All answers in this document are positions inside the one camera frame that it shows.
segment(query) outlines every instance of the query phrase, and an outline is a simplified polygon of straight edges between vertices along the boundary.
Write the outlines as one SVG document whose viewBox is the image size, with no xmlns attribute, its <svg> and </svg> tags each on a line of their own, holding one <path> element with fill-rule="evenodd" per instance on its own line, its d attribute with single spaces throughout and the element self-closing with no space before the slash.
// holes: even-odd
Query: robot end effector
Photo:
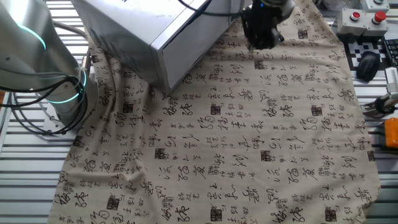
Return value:
<svg viewBox="0 0 398 224">
<path fill-rule="evenodd" d="M 243 11 L 244 34 L 249 41 L 248 49 L 272 49 L 284 41 L 277 25 L 290 17 L 293 0 L 253 0 Z"/>
</svg>

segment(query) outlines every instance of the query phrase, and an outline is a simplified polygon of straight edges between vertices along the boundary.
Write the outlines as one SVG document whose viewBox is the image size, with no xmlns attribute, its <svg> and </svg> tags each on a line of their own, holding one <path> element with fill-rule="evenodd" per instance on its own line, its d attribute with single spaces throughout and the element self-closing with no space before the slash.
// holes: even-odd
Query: checkerboard calibration pattern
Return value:
<svg viewBox="0 0 398 224">
<path fill-rule="evenodd" d="M 380 55 L 381 66 L 379 70 L 384 70 L 390 67 L 390 62 L 386 55 L 387 52 L 384 49 L 381 40 L 376 44 L 365 43 L 365 42 L 355 42 L 353 44 L 345 44 L 345 49 L 348 57 L 349 68 L 351 71 L 356 70 L 362 59 L 362 54 L 367 51 L 371 51 Z"/>
</svg>

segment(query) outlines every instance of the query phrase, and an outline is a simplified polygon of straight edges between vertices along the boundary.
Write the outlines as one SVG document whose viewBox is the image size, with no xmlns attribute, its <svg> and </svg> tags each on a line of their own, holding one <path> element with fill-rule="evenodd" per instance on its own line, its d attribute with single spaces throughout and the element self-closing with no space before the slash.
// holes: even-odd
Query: gray wire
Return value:
<svg viewBox="0 0 398 224">
<path fill-rule="evenodd" d="M 17 71 L 12 71 L 10 69 L 7 68 L 2 68 L 0 67 L 0 70 L 4 70 L 6 72 L 10 72 L 10 73 L 16 73 L 16 74 L 20 74 L 20 75 L 62 75 L 64 77 L 68 77 L 69 75 L 63 72 L 38 72 L 38 73 L 26 73 L 26 72 L 17 72 Z M 53 78 L 61 78 L 61 77 L 46 77 L 46 78 L 42 78 L 42 79 L 53 79 Z"/>
<path fill-rule="evenodd" d="M 74 32 L 76 34 L 81 35 L 85 39 L 87 39 L 86 33 L 84 31 L 80 30 L 80 29 L 74 28 L 73 26 L 69 26 L 69 25 L 63 24 L 61 22 L 57 22 L 57 21 L 52 21 L 52 22 L 54 23 L 55 27 L 59 27 L 59 28 L 68 30 L 70 32 Z"/>
<path fill-rule="evenodd" d="M 74 33 L 82 36 L 84 39 L 86 39 L 86 40 L 88 39 L 86 33 L 80 29 L 77 29 L 73 26 L 69 26 L 69 25 L 66 25 L 66 24 L 63 24 L 63 23 L 57 22 L 57 21 L 53 21 L 53 23 L 54 23 L 55 27 L 59 27 L 61 29 L 65 29 L 70 32 L 74 32 Z M 91 68 L 91 57 L 90 56 L 91 56 L 91 51 L 90 51 L 90 48 L 88 48 L 87 54 L 86 54 L 86 64 L 84 65 L 88 74 L 90 74 L 90 68 Z"/>
<path fill-rule="evenodd" d="M 217 16 L 217 17 L 230 17 L 230 16 L 241 16 L 241 14 L 242 14 L 242 12 L 237 12 L 237 13 L 207 12 L 207 11 L 203 11 L 203 10 L 195 9 L 194 7 L 191 7 L 189 4 L 185 3 L 184 0 L 177 0 L 177 1 L 179 3 L 181 3 L 183 6 L 185 6 L 186 8 L 199 13 L 199 15 Z"/>
</svg>

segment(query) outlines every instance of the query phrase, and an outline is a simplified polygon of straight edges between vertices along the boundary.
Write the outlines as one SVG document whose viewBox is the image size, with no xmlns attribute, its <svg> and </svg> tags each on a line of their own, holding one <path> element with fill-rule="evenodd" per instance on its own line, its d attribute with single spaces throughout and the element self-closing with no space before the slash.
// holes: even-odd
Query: orange object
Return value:
<svg viewBox="0 0 398 224">
<path fill-rule="evenodd" d="M 379 11 L 379 12 L 375 13 L 375 15 L 374 15 L 374 20 L 376 22 L 382 22 L 382 21 L 385 21 L 386 19 L 387 19 L 387 15 L 385 12 Z"/>
<path fill-rule="evenodd" d="M 3 102 L 3 99 L 4 99 L 4 92 L 0 91 L 0 103 Z"/>
<path fill-rule="evenodd" d="M 398 149 L 398 118 L 390 118 L 384 122 L 384 131 L 381 129 L 381 142 L 383 146 Z"/>
</svg>

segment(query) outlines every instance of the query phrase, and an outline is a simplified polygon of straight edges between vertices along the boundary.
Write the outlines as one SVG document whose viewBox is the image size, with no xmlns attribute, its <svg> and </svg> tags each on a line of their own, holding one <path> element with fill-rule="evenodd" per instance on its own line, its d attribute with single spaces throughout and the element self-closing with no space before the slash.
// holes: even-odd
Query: glowing blue ring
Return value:
<svg viewBox="0 0 398 224">
<path fill-rule="evenodd" d="M 84 72 L 84 76 L 85 76 L 85 81 L 83 82 L 83 87 L 84 86 L 86 86 L 86 72 L 85 71 L 83 71 Z M 74 100 L 76 97 L 78 97 L 79 96 L 79 94 L 81 93 L 81 91 L 82 91 L 83 89 L 81 89 L 80 90 L 80 92 L 78 92 L 78 93 L 76 93 L 76 95 L 75 96 L 73 96 L 72 98 L 70 98 L 70 99 L 68 99 L 68 100 L 64 100 L 64 101 L 61 101 L 61 102 L 54 102 L 54 101 L 50 101 L 50 100 L 47 100 L 49 103 L 68 103 L 69 101 L 71 101 L 71 100 Z"/>
<path fill-rule="evenodd" d="M 27 32 L 30 32 L 33 36 L 35 36 L 36 38 L 38 38 L 38 40 L 43 44 L 44 50 L 47 48 L 47 47 L 45 46 L 44 40 L 43 40 L 38 34 L 36 34 L 33 30 L 29 29 L 28 27 L 26 27 L 26 26 L 24 26 L 24 25 L 18 24 L 18 26 L 19 26 L 21 29 L 26 30 Z"/>
</svg>

